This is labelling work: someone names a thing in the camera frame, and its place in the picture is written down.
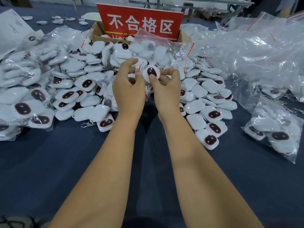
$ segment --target person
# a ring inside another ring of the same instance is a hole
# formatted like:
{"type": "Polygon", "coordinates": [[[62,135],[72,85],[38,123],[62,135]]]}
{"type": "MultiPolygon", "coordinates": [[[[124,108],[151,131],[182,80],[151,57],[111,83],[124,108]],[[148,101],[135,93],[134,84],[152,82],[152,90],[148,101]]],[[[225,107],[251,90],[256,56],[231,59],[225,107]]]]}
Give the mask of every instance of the person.
{"type": "MultiPolygon", "coordinates": [[[[138,59],[122,63],[113,82],[119,113],[100,151],[64,201],[48,228],[118,228],[127,205],[135,130],[145,104],[138,59]]],[[[180,75],[169,68],[149,76],[165,129],[178,200],[188,228],[263,227],[180,113],[180,75]]]]}

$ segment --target hand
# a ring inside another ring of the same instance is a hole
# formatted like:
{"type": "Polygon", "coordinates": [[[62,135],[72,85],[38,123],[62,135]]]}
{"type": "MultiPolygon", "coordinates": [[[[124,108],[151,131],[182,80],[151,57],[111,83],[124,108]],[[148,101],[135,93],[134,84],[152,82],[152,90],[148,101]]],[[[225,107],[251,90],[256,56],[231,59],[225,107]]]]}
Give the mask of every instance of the hand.
{"type": "Polygon", "coordinates": [[[138,62],[137,58],[128,59],[121,64],[121,67],[113,82],[113,94],[118,106],[118,116],[127,116],[136,122],[142,114],[145,105],[146,88],[145,79],[142,75],[136,74],[135,83],[129,82],[128,74],[135,73],[132,65],[138,62]]]}
{"type": "Polygon", "coordinates": [[[173,114],[180,114],[180,75],[177,69],[169,68],[161,71],[158,80],[154,75],[149,76],[154,89],[154,101],[158,109],[159,118],[162,122],[173,114]]]}

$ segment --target right arm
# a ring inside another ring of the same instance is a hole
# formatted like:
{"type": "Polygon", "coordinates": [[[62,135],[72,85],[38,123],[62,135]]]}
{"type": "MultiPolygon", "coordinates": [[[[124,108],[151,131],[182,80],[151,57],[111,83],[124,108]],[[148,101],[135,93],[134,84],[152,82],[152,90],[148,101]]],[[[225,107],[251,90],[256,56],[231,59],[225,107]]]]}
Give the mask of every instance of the right arm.
{"type": "Polygon", "coordinates": [[[248,204],[195,136],[179,110],[178,70],[150,82],[169,146],[178,200],[188,228],[262,228],[248,204]]]}

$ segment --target blue table surface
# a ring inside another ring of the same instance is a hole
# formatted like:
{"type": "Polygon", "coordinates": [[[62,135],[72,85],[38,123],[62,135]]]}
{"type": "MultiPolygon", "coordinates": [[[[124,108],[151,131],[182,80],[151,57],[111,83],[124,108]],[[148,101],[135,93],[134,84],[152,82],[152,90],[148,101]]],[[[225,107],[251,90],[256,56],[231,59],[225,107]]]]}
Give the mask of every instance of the blue table surface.
{"type": "MultiPolygon", "coordinates": [[[[33,3],[33,9],[16,8],[33,16],[28,24],[44,33],[57,25],[51,16],[80,17],[71,5],[33,3]],[[36,21],[46,20],[47,25],[36,21]]],[[[0,12],[8,9],[0,7],[0,12]]],[[[97,12],[95,7],[86,11],[97,12]]],[[[199,24],[208,24],[194,20],[199,24]]],[[[75,22],[71,28],[89,29],[75,22]]],[[[290,108],[302,103],[288,102],[290,108]]],[[[209,152],[246,202],[268,227],[304,227],[304,142],[296,165],[272,149],[249,138],[242,130],[251,115],[240,105],[226,120],[228,132],[209,152]]],[[[81,128],[74,119],[55,121],[51,132],[26,129],[14,142],[0,142],[0,215],[51,218],[80,179],[108,133],[96,126],[81,128]]],[[[146,103],[134,146],[130,190],[123,227],[186,227],[180,211],[165,132],[153,100],[146,103]]]]}

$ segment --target forearm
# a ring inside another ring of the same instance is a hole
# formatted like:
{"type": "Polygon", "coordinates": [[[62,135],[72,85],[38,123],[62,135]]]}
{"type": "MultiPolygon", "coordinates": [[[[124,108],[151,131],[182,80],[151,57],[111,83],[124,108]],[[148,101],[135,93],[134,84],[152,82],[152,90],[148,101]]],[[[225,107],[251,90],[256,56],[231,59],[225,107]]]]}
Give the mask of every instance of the forearm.
{"type": "Polygon", "coordinates": [[[118,116],[103,146],[49,228],[121,227],[137,122],[118,116]]]}
{"type": "Polygon", "coordinates": [[[181,114],[162,121],[187,227],[262,227],[181,114]]]}

